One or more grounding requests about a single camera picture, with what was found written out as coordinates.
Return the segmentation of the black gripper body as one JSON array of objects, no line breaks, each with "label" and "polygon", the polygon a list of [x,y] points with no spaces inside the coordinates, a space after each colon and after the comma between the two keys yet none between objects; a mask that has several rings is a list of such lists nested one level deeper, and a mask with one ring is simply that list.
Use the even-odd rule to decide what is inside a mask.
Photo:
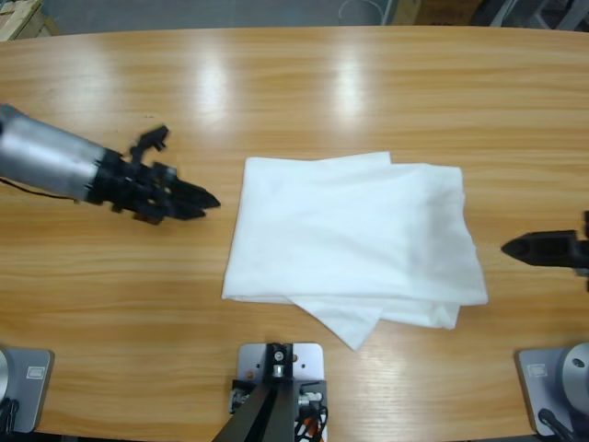
[{"label": "black gripper body", "polygon": [[89,184],[87,202],[95,205],[111,203],[111,211],[129,211],[134,218],[158,225],[177,214],[169,185],[177,178],[176,170],[162,163],[151,167],[139,158],[131,161],[107,149],[98,162],[98,171]]},{"label": "black gripper body", "polygon": [[589,239],[589,212],[583,212],[583,233],[585,239],[580,240],[577,245],[577,263],[575,264],[575,272],[578,276],[588,278],[589,270],[589,254],[588,254],[588,239]]}]

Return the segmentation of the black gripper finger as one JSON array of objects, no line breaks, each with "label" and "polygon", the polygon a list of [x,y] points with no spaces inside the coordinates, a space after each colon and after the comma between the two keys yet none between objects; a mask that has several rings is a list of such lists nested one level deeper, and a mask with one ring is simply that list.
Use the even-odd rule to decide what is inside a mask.
[{"label": "black gripper finger", "polygon": [[164,198],[162,200],[165,217],[178,220],[192,220],[205,216],[207,201],[202,197]]},{"label": "black gripper finger", "polygon": [[176,202],[190,204],[197,207],[219,207],[220,202],[203,187],[184,180],[173,180],[168,188]]},{"label": "black gripper finger", "polygon": [[529,232],[507,241],[501,251],[532,266],[574,266],[577,242],[574,230]]}]

